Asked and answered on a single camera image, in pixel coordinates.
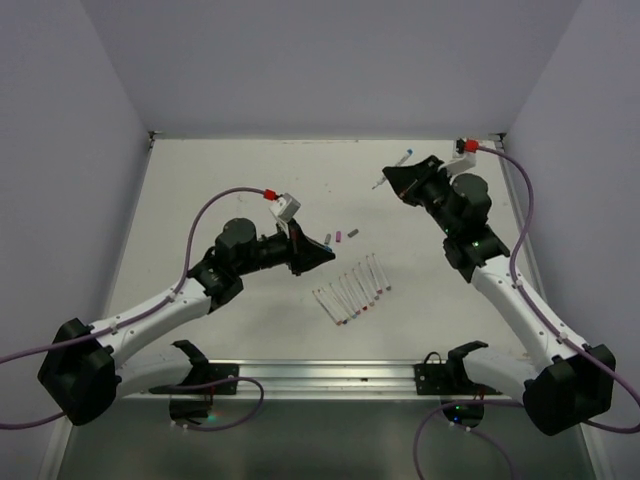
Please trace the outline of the pink capped marker pen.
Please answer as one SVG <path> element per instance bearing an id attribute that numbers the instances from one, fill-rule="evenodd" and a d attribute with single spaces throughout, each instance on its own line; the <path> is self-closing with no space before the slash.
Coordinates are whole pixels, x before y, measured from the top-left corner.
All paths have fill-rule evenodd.
<path id="1" fill-rule="evenodd" d="M 349 284 L 348 280 L 344 276 L 340 276 L 339 277 L 339 283 L 341 285 L 341 288 L 344 291 L 345 298 L 349 302 L 352 310 L 354 311 L 354 313 L 357 316 L 359 316 L 361 314 L 361 305 L 360 305 L 358 299 L 352 293 L 352 290 L 351 290 L 351 287 L 350 287 L 350 284 Z"/>

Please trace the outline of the orange marker pen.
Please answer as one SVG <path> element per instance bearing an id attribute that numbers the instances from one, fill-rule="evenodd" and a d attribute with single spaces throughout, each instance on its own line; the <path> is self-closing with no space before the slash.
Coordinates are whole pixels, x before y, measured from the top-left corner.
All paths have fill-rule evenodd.
<path id="1" fill-rule="evenodd" d="M 320 305 L 320 307 L 323 309 L 323 311 L 329 316 L 329 318 L 338 326 L 342 325 L 343 322 L 341 320 L 341 318 L 335 314 L 331 308 L 329 307 L 329 305 L 325 302 L 325 300 L 322 298 L 321 294 L 316 291 L 313 290 L 312 294 L 316 300 L 316 302 Z"/>

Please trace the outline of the beige marker pen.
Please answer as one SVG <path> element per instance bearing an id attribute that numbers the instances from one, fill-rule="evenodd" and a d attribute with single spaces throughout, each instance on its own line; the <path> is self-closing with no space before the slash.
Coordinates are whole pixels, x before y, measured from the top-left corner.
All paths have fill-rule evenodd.
<path id="1" fill-rule="evenodd" d="M 359 273 L 357 272 L 357 270 L 355 268 L 352 269 L 352 273 L 353 276 L 355 278 L 355 281 L 358 285 L 358 288 L 360 289 L 363 298 L 365 299 L 366 303 L 370 306 L 373 307 L 375 305 L 375 300 L 374 298 L 369 294 L 365 283 L 363 282 L 363 280 L 361 279 L 361 276 L 359 275 Z"/>

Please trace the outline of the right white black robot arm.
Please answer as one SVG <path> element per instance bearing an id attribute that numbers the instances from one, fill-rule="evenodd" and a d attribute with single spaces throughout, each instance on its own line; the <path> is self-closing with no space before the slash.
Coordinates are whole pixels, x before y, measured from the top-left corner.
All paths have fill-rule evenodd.
<path id="1" fill-rule="evenodd" d="M 542 301 L 510 264 L 511 253 L 488 224 L 486 181 L 452 175 L 435 156 L 411 166 L 387 166 L 396 196 L 422 207 L 443 230 L 451 267 L 497 310 L 529 355 L 520 361 L 482 341 L 449 351 L 445 379 L 451 389 L 490 387 L 523 405 L 542 433 L 553 436 L 606 412 L 616 360 L 604 345 L 591 347 Z"/>

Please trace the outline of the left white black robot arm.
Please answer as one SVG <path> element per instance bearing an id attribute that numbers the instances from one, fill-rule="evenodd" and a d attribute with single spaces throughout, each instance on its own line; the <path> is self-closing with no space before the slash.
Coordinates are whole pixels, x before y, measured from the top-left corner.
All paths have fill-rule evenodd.
<path id="1" fill-rule="evenodd" d="M 123 393 L 127 360 L 230 303 L 244 288 L 243 276 L 280 265 L 300 276 L 335 258 L 294 220 L 261 236 L 250 220 L 232 219 L 203 258 L 166 291 L 105 320 L 86 325 L 74 318 L 62 324 L 37 378 L 73 425 L 85 425 Z"/>

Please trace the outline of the red capped marker pen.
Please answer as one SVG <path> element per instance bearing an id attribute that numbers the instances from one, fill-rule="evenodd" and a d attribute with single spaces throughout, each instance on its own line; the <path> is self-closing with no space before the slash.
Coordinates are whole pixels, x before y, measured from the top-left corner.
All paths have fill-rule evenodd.
<path id="1" fill-rule="evenodd" d="M 344 279 L 347 284 L 347 288 L 355 302 L 358 303 L 358 308 L 362 311 L 368 310 L 368 302 L 366 297 L 363 296 L 359 290 L 357 283 L 354 281 L 353 277 L 347 273 L 344 274 Z"/>

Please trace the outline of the light blue capped marker pen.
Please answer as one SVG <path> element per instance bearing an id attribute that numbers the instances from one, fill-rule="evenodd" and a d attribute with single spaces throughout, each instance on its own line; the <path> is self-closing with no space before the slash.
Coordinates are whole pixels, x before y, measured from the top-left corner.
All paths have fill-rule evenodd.
<path id="1" fill-rule="evenodd" d="M 349 301 L 344 297 L 340 288 L 335 287 L 332 283 L 329 284 L 329 288 L 331 289 L 331 292 L 334 295 L 336 301 L 345 310 L 346 314 L 350 318 L 355 319 L 357 317 L 357 312 L 351 307 Z"/>

